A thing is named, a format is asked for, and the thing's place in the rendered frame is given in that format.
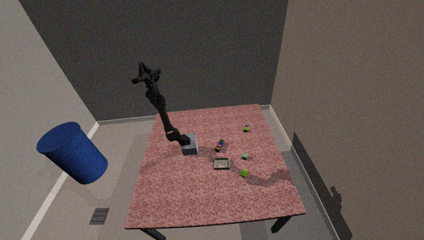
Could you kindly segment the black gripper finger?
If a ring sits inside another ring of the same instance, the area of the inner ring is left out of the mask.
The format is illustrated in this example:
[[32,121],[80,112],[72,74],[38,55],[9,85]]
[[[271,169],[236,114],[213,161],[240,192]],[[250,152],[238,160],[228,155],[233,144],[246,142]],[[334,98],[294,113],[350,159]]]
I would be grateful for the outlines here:
[[138,77],[139,77],[141,75],[146,74],[146,72],[144,71],[142,64],[141,63],[138,63],[138,64],[139,64],[139,72],[138,72]]
[[141,63],[142,63],[143,70],[146,72],[146,74],[153,71],[153,70],[149,69],[143,62],[141,62]]

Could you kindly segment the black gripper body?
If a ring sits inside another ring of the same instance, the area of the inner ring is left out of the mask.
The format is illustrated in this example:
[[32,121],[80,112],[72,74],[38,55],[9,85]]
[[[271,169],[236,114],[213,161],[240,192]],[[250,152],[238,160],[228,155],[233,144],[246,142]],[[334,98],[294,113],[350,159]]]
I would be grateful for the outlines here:
[[148,81],[148,79],[150,78],[150,76],[151,76],[152,74],[154,74],[155,72],[158,72],[158,73],[160,74],[160,73],[161,73],[161,69],[158,69],[158,70],[156,70],[156,71],[148,72],[148,73],[147,73],[147,75],[145,75],[145,74],[140,75],[139,77],[137,77],[137,78],[135,78],[135,79],[132,79],[132,80],[131,80],[131,82],[135,85],[135,84],[137,84],[137,83],[139,83],[139,82],[141,82],[141,81],[144,81],[144,82],[145,82],[145,84],[146,84],[146,88],[147,88],[147,89],[150,89],[150,88],[152,88],[152,87],[156,86],[156,84],[157,84],[157,82],[156,82],[156,83],[155,83],[155,85],[152,85],[152,84],[151,84],[151,83],[149,83],[149,81]]

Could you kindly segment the beige shallow tray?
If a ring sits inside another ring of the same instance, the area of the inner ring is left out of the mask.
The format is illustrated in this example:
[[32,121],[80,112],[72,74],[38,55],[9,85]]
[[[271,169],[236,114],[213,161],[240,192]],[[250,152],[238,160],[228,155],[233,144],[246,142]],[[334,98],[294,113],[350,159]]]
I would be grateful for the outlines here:
[[215,157],[214,158],[214,170],[230,170],[230,158],[229,157]]

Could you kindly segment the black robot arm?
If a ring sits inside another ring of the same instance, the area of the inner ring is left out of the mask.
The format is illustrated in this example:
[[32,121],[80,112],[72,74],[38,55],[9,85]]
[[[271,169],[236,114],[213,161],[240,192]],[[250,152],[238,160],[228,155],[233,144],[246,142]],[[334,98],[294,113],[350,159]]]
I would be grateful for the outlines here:
[[[158,72],[155,72],[154,74],[150,75],[150,78],[148,79],[148,82],[153,85],[153,87],[149,88],[145,92],[145,96],[150,100],[150,103],[155,106],[156,109],[159,111],[160,118],[162,120],[164,131],[166,132],[166,138],[170,141],[178,141],[178,143],[181,145],[181,147],[190,145],[191,141],[188,136],[185,134],[180,135],[177,128],[173,127],[171,125],[170,119],[168,117],[167,111],[166,111],[166,103],[165,98],[163,95],[160,95],[160,91],[155,85],[155,83],[159,83],[160,74]],[[155,86],[154,86],[155,85]],[[169,133],[168,132],[171,132]]]

